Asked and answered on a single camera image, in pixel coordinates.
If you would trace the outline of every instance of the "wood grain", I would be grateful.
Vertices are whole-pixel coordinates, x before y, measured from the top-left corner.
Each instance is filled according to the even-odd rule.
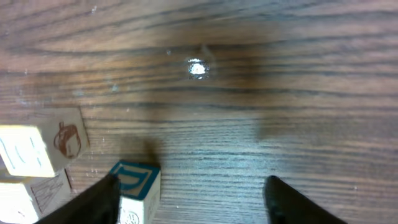
[[[75,192],[119,159],[157,162],[155,223],[267,223],[271,174],[348,223],[395,223],[397,15],[387,0],[1,1],[0,119],[79,106]],[[216,75],[188,80],[202,45]]]

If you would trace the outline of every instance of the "wooden block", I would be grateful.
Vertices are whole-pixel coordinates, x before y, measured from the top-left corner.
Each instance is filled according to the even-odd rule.
[[[0,126],[0,154],[11,175],[54,177],[89,146],[78,108],[43,109]]]
[[[160,169],[119,161],[110,173],[120,180],[119,223],[150,224],[160,203]]]
[[[16,177],[0,170],[0,221],[35,223],[70,198],[65,170],[52,178]]]

